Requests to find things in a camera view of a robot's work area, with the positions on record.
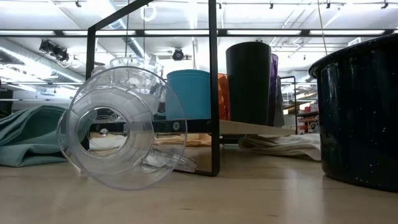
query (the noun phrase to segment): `blue bucket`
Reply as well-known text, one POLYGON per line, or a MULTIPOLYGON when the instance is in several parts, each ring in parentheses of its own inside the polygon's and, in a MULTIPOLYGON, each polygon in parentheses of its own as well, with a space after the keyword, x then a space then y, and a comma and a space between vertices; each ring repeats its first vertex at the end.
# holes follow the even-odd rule
MULTIPOLYGON (((167 83, 178 96, 187 119, 210 119, 210 73, 201 70, 178 70, 167 75, 167 83)), ((166 118, 180 119, 175 98, 166 97, 166 118)))

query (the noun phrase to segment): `shelf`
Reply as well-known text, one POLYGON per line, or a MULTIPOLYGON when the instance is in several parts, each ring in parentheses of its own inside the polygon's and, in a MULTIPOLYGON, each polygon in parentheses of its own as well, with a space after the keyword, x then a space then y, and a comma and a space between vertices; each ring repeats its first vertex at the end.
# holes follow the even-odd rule
MULTIPOLYGON (((184 133, 184 121, 154 121, 154 131, 157 133, 184 133)), ((126 130, 125 123, 96 123, 91 125, 91 132, 98 132, 106 128, 111 133, 120 133, 126 130)), ((211 133, 211 120, 209 119, 188 119, 188 133, 211 133)), ((235 121, 220 120, 220 134, 265 134, 270 137, 287 136, 295 134, 294 130, 276 128, 258 124, 247 124, 235 121)))
POLYGON ((262 134, 277 137, 295 134, 295 130, 220 120, 220 134, 262 134))
POLYGON ((308 113, 298 114, 297 117, 307 117, 307 116, 315 116, 318 115, 317 111, 312 111, 308 113))

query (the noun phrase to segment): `clear plastic pitcher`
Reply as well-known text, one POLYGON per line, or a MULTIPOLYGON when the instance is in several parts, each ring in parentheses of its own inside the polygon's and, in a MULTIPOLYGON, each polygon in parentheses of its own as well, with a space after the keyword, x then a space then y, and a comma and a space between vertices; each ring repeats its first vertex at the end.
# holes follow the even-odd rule
POLYGON ((109 64, 111 68, 121 66, 143 68, 160 77, 163 77, 163 66, 161 64, 140 57, 118 57, 113 59, 109 64))
POLYGON ((182 106, 174 108, 179 112, 173 121, 154 116, 163 112, 165 95, 178 101, 168 84, 146 69, 99 71, 77 91, 58 124, 62 152, 90 177, 121 190, 148 187, 176 166, 194 171, 195 162, 182 157, 187 138, 182 106), (170 133, 183 141, 157 144, 170 133))

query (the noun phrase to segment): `white cloth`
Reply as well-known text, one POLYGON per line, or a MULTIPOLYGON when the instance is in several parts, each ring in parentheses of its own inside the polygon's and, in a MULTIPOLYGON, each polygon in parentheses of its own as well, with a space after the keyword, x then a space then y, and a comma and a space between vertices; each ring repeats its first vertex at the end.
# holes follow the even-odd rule
POLYGON ((126 141, 127 137, 122 135, 109 135, 105 138, 91 138, 90 150, 103 151, 109 149, 118 149, 126 141))
POLYGON ((321 161, 321 142, 319 134, 291 135, 265 138, 249 136, 239 140, 239 147, 245 151, 291 157, 309 157, 321 161))

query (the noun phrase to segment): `black cylindrical vase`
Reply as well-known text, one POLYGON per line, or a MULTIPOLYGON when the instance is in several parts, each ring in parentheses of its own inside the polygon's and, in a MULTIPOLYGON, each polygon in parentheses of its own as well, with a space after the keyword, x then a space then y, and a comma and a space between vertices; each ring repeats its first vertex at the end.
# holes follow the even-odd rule
POLYGON ((271 48, 261 42, 236 44, 226 51, 231 120, 267 125, 271 48))

